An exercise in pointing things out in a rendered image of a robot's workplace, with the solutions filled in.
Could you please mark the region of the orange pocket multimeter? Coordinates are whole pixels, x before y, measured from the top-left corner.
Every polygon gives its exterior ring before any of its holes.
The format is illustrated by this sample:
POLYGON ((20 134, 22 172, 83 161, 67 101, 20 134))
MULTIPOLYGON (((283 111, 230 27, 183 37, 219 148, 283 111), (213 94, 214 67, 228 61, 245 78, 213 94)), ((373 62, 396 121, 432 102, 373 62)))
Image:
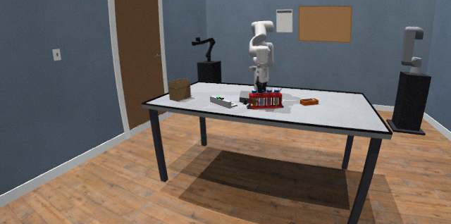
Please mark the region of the orange pocket multimeter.
POLYGON ((300 103, 304 106, 307 105, 314 105, 314 104, 319 104, 319 100, 318 99, 300 99, 300 103))

